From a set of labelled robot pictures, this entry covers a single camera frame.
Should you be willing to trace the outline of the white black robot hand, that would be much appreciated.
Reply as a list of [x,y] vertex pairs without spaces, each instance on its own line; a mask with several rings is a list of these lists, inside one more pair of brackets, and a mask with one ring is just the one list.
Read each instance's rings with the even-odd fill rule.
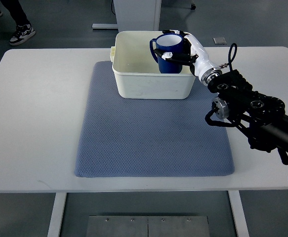
[[154,52],[168,62],[188,66],[193,76],[207,86],[209,82],[220,75],[222,71],[218,65],[209,59],[209,55],[194,35],[180,30],[164,30],[163,34],[174,33],[183,37],[183,53],[173,53],[168,58],[166,52],[155,49]]

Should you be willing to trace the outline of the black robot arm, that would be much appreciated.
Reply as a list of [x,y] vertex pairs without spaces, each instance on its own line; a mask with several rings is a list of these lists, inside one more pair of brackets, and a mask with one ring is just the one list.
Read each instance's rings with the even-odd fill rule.
[[229,72],[210,77],[207,87],[218,96],[205,116],[210,126],[235,127],[248,138],[251,149],[271,152],[277,149],[281,161],[288,165],[288,116],[279,98],[254,91],[252,85],[234,70],[237,44],[228,52]]

